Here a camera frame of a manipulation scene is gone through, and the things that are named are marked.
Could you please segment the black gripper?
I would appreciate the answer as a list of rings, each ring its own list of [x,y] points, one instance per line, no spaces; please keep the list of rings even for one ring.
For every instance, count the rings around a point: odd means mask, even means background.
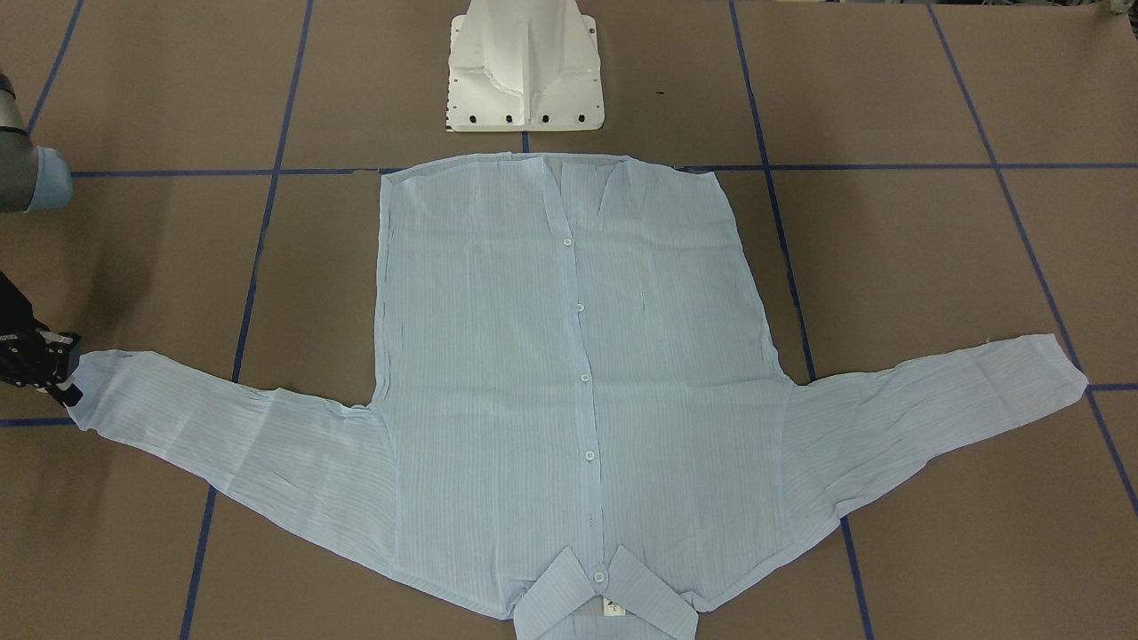
[[[8,276],[1,276],[1,380],[14,388],[33,388],[61,407],[79,405],[75,385],[80,333],[53,333],[34,315],[34,307]]]

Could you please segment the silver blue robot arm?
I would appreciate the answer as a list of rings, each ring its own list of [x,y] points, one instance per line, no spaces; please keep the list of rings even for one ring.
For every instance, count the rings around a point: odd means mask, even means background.
[[[11,77],[1,74],[1,211],[36,213],[68,205],[73,195],[68,163],[53,148],[31,139]],[[79,333],[53,333],[34,315],[28,296],[1,276],[1,378],[14,388],[33,388],[61,407],[79,404],[83,392],[73,374],[80,360]]]

